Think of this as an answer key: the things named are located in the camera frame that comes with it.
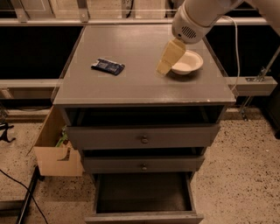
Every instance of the bowl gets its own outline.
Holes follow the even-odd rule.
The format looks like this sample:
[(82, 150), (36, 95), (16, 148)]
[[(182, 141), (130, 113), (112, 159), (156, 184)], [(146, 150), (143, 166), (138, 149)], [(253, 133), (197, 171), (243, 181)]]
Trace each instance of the bowl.
[(175, 74), (189, 74), (195, 70), (198, 70), (203, 65), (203, 59), (199, 54), (192, 51), (185, 51), (185, 54), (177, 61), (177, 63), (171, 67), (171, 70)]

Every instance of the cardboard box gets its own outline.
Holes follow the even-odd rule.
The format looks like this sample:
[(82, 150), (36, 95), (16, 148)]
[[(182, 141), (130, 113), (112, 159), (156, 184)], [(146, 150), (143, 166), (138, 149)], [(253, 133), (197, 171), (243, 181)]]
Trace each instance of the cardboard box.
[(81, 156), (77, 150), (55, 147), (64, 126), (60, 111), (52, 107), (33, 146), (42, 176), (77, 177), (83, 173)]

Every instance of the floor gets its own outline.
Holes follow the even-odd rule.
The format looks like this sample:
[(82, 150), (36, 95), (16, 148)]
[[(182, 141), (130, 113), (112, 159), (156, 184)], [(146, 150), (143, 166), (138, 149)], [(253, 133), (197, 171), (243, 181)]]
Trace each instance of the floor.
[[(10, 119), (12, 143), (0, 142), (0, 169), (28, 185), (36, 158), (28, 154), (42, 127), (34, 115)], [(280, 141), (258, 109), (248, 112), (244, 122), (234, 109), (221, 121), (220, 132), (206, 151), (206, 160), (192, 179), (192, 196), (201, 224), (280, 223)], [(21, 200), (25, 189), (0, 174), (0, 201)], [(82, 224), (91, 215), (95, 188), (87, 174), (82, 177), (45, 177), (34, 197), (49, 223)], [(15, 223), (17, 217), (0, 218)], [(45, 223), (31, 203), (27, 224)]]

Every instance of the drawer knob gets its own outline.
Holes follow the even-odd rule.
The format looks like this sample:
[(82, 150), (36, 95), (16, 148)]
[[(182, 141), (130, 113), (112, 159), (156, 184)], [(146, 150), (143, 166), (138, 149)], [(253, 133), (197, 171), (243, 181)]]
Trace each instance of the drawer knob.
[(142, 164), (142, 171), (147, 171), (148, 170), (148, 168), (147, 168), (147, 166), (146, 166), (146, 164)]
[(142, 142), (143, 144), (147, 144), (147, 143), (149, 142), (147, 136), (142, 136), (141, 142)]

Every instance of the white cable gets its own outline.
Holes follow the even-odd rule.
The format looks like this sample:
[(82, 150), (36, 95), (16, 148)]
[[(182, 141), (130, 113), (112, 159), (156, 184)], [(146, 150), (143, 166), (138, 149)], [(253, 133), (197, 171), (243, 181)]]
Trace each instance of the white cable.
[(238, 51), (238, 28), (237, 28), (237, 23), (231, 17), (223, 16), (223, 18), (233, 21), (234, 26), (235, 26), (235, 52), (236, 52), (236, 60), (237, 60), (237, 78), (236, 78), (234, 86), (231, 88), (231, 91), (233, 91), (236, 88), (238, 79), (240, 77), (240, 61), (239, 61), (239, 51)]

